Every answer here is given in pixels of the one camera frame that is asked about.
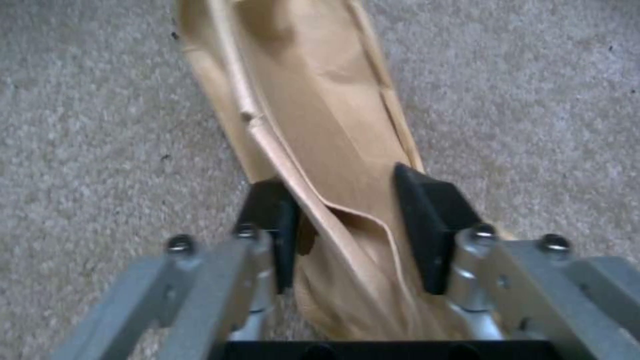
paper bag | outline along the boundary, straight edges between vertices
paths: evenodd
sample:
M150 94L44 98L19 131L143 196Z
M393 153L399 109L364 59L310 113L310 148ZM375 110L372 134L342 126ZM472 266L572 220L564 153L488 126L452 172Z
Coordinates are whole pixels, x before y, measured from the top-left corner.
M392 187L422 170L355 0L182 0L184 52L250 181L279 176L312 240L302 315L341 340L437 339Z

metal arm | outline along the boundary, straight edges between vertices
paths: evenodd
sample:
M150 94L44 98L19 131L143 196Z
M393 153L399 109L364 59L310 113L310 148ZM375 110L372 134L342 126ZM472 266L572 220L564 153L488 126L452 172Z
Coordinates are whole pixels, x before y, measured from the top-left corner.
M120 276L52 359L125 359L153 323L172 327L159 359L208 359L229 339L262 339L274 309L271 241L247 229L207 252L172 238L166 255Z

screw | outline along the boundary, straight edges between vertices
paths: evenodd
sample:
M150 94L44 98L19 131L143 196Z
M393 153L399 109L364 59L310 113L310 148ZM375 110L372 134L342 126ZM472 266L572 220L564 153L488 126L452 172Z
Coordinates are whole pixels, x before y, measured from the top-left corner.
M240 239L257 239L258 233L253 224L241 224L237 228L237 237Z
M480 245L491 245L497 239L495 227L486 222L481 222L472 228L473 239Z
M543 235L538 247L542 252L552 256L556 260L564 260L571 253L571 243L569 240L558 234Z
M179 234L166 242L166 251L170 255L193 255L195 252L195 240L191 235Z

